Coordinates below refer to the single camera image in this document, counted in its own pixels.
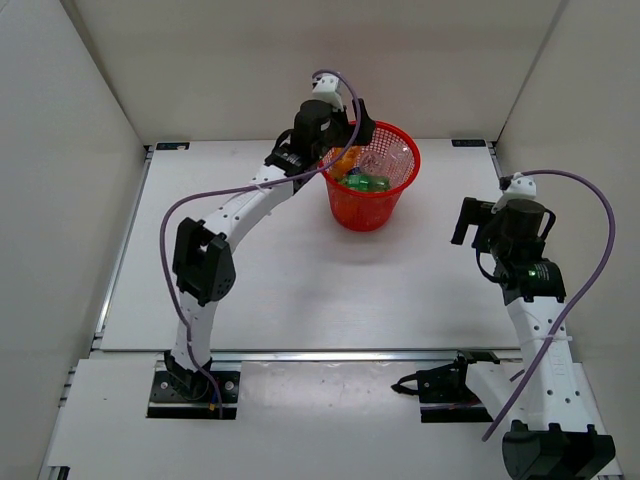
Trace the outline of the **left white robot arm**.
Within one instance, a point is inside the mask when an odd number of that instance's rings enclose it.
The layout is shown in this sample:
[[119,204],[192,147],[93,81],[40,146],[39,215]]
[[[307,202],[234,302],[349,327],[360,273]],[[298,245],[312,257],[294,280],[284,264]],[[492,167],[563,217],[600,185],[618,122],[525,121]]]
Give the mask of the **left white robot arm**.
[[276,206],[292,198],[334,148],[367,146],[376,123],[363,100],[353,103],[356,121],[343,107],[307,100],[248,186],[225,191],[227,201],[208,217],[184,218],[174,253],[163,256],[165,281],[179,324],[174,346],[164,354],[172,387],[188,402],[221,405],[211,369],[211,332],[218,303],[236,280],[233,253],[241,240]]

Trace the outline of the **red label cola bottle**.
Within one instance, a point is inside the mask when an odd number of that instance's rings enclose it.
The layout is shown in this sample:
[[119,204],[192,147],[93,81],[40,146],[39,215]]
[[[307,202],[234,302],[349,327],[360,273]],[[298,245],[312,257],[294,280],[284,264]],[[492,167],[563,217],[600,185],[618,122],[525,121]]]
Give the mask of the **red label cola bottle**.
[[386,176],[387,162],[386,158],[373,150],[367,150],[361,154],[358,164],[360,170],[371,176]]

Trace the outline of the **green soda bottle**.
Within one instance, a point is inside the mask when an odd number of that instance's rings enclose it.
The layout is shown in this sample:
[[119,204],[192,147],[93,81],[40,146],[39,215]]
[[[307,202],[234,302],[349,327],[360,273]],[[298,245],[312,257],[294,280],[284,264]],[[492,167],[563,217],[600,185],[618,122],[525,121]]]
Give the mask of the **green soda bottle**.
[[362,193],[382,193],[391,189],[388,177],[364,173],[346,175],[340,181],[340,184]]

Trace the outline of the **orange juice bottle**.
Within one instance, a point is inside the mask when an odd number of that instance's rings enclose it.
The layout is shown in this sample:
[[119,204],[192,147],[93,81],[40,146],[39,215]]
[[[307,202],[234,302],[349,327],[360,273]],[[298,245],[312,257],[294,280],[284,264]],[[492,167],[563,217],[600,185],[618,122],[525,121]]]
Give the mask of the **orange juice bottle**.
[[342,180],[357,166],[360,154],[360,146],[352,146],[348,149],[336,148],[330,158],[329,175],[336,181]]

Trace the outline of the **clear crushed plastic bottle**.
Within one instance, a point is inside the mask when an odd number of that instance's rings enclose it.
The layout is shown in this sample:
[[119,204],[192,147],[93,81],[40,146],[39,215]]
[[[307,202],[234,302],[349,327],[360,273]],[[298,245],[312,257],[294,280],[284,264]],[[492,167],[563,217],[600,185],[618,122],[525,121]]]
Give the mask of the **clear crushed plastic bottle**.
[[384,171],[388,176],[404,176],[413,166],[412,151],[403,142],[390,145],[383,160]]

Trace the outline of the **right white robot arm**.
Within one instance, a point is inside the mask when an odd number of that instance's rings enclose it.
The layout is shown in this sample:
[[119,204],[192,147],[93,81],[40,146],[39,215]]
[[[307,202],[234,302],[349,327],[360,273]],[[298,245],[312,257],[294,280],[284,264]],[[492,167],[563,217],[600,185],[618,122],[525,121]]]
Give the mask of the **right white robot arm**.
[[489,254],[495,270],[483,276],[501,288],[522,358],[511,374],[492,351],[461,350],[449,364],[418,370],[392,384],[415,396],[424,423],[490,422],[506,426],[501,451],[512,479],[594,479],[613,461],[613,438],[598,431],[579,385],[561,317],[567,305],[559,266],[544,255],[555,214],[534,200],[504,206],[464,199],[451,239]]

